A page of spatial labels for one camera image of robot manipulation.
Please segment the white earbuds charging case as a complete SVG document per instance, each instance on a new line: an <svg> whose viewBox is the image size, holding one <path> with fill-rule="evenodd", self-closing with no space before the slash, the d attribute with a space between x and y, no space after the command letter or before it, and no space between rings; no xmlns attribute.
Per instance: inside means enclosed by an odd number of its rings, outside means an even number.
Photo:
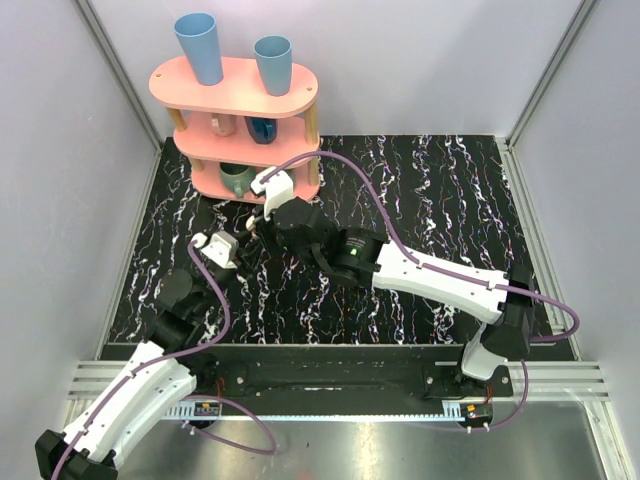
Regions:
<svg viewBox="0 0 640 480"><path fill-rule="evenodd" d="M259 235L259 227L263 220L262 216L251 215L245 223L245 228L249 232L252 238L257 238Z"/></svg>

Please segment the blue cup right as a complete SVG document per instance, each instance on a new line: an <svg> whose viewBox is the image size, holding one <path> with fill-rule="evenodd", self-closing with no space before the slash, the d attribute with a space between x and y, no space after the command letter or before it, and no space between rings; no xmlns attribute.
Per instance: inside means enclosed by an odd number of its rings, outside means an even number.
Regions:
<svg viewBox="0 0 640 480"><path fill-rule="evenodd" d="M262 37L254 44L254 56L267 93L272 96L287 94L292 78L291 42L279 35Z"/></svg>

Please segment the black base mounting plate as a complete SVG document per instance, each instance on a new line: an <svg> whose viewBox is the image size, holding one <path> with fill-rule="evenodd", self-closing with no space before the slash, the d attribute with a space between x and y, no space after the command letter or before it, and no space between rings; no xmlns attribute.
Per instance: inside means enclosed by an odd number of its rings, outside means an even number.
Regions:
<svg viewBox="0 0 640 480"><path fill-rule="evenodd" d="M466 380L459 346L221 345L205 355L197 392L258 415L330 417L440 414L445 400L507 399L506 366Z"/></svg>

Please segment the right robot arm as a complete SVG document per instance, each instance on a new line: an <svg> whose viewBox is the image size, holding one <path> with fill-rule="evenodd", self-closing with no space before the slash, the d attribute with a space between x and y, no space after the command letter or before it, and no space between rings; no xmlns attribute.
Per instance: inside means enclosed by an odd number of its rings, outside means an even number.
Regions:
<svg viewBox="0 0 640 480"><path fill-rule="evenodd" d="M463 395L480 394L498 366L529 355L533 291L528 270L477 269L413 252L374 231L340 229L317 206L300 198L275 208L269 222L283 249L335 282L410 293L480 321L453 374Z"/></svg>

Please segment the tall blue cup left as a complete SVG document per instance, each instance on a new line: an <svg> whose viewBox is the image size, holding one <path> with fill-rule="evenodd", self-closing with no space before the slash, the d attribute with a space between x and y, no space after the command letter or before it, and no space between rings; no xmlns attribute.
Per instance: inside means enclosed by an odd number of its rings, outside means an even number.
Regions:
<svg viewBox="0 0 640 480"><path fill-rule="evenodd" d="M216 19L204 12L183 15L174 23L174 33L197 81L205 86L223 78Z"/></svg>

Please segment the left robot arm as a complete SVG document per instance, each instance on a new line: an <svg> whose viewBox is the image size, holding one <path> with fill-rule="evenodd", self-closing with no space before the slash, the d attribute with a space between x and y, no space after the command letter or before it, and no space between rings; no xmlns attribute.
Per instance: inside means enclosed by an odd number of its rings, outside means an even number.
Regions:
<svg viewBox="0 0 640 480"><path fill-rule="evenodd" d="M45 431L35 454L43 479L115 479L146 434L183 399L215 386L208 349L232 323L223 281L242 264L239 238L196 234L188 254L207 284L172 272L161 292L162 311L146 340L98 398L63 431Z"/></svg>

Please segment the pink mug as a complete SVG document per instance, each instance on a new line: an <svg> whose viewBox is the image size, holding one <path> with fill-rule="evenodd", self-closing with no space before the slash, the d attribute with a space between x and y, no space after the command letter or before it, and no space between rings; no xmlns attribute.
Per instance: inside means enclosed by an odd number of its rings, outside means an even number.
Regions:
<svg viewBox="0 0 640 480"><path fill-rule="evenodd" d="M211 114L213 132L220 137L228 137L236 132L236 117L229 114Z"/></svg>

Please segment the dark blue mug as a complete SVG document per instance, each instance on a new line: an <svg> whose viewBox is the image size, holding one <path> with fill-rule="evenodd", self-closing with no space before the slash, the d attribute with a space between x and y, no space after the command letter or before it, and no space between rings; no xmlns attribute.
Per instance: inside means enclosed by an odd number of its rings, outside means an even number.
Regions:
<svg viewBox="0 0 640 480"><path fill-rule="evenodd" d="M257 144L271 144L277 137L277 121L275 119L246 117L245 124L250 137Z"/></svg>

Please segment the green ceramic mug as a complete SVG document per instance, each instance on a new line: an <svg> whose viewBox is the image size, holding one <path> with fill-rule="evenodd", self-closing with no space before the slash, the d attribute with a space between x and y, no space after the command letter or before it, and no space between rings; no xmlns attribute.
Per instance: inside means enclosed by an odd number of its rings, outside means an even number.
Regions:
<svg viewBox="0 0 640 480"><path fill-rule="evenodd" d="M252 166L221 163L220 177L224 186L235 195L236 198L243 198L250 190L252 181L255 179L256 170Z"/></svg>

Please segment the pink three-tier shelf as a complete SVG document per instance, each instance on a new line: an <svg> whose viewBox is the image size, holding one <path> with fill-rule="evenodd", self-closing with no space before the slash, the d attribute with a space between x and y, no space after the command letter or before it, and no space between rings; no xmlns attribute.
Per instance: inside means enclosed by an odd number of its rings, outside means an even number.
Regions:
<svg viewBox="0 0 640 480"><path fill-rule="evenodd" d="M173 140L189 159L193 187L206 197L235 200L220 177L222 163L261 171L319 148L319 84L295 63L289 92L272 96L255 59L223 57L221 63L223 80L205 86L186 57L175 57L151 74L149 90L173 120Z"/></svg>

